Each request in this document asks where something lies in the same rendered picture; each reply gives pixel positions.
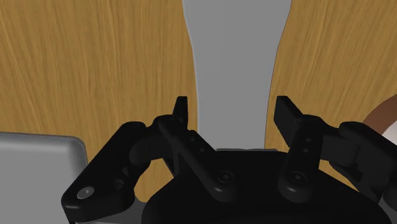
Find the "grey rounded flat slab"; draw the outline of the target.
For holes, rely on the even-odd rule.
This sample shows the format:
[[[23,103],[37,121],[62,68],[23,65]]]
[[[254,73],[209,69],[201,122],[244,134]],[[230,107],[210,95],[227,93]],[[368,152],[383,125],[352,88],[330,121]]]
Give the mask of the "grey rounded flat slab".
[[[0,132],[0,224],[69,224],[61,197],[87,164],[77,137]]]

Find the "grey waisted flat object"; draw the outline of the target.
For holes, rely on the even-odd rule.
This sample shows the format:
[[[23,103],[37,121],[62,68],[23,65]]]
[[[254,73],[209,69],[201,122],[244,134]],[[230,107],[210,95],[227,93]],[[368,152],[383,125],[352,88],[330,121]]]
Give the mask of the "grey waisted flat object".
[[[265,146],[277,49],[292,0],[182,0],[198,133],[215,149]]]

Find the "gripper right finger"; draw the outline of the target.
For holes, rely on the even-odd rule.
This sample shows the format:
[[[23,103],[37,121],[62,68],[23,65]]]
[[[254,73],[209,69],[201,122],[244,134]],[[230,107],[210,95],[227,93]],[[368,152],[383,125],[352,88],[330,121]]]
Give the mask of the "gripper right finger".
[[[397,145],[360,122],[335,128],[303,114],[285,96],[277,96],[274,123],[289,147],[279,176],[281,193],[294,190],[309,199],[319,163],[326,160],[364,196],[397,204]]]

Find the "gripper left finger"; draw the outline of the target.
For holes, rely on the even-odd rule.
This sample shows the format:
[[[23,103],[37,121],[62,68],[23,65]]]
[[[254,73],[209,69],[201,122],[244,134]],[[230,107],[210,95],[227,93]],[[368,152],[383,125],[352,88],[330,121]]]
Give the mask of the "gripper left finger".
[[[192,172],[220,202],[237,198],[236,175],[194,130],[188,130],[188,98],[179,96],[170,115],[147,127],[122,124],[61,198],[69,223],[120,214],[136,199],[134,188],[151,161],[162,159],[173,177]]]

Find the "brown round object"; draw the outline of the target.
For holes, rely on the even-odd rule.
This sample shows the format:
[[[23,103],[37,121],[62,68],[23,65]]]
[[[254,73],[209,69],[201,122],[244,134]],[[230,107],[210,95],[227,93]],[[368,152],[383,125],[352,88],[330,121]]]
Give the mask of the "brown round object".
[[[363,123],[397,145],[397,94],[380,103]]]

